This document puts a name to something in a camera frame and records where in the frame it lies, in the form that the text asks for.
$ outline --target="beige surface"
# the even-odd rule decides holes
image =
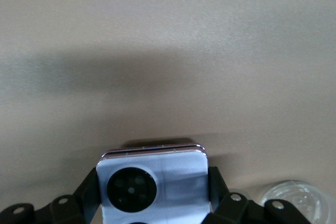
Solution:
[[[335,15],[335,0],[0,0],[0,209],[174,136],[254,199],[284,179],[336,196]]]

